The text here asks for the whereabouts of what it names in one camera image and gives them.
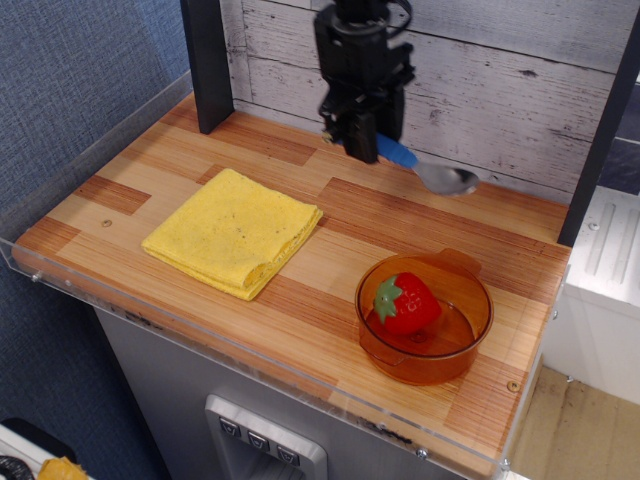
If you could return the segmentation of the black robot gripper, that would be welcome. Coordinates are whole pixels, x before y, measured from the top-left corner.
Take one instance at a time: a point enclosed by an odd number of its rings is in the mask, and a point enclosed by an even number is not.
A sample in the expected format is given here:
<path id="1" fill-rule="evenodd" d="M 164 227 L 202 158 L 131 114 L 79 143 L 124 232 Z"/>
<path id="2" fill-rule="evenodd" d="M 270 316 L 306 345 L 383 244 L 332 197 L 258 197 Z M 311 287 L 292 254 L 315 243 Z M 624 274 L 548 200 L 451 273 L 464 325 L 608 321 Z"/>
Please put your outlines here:
<path id="1" fill-rule="evenodd" d="M 397 27 L 390 25 L 393 4 L 404 11 Z M 414 47 L 395 40 L 412 16 L 408 1 L 332 1 L 314 19 L 321 76 L 328 85 L 319 113 L 327 120 L 342 117 L 345 152 L 364 163 L 378 161 L 377 132 L 395 141 L 402 137 L 404 88 L 415 78 Z M 376 123 L 368 112 L 375 113 Z"/>

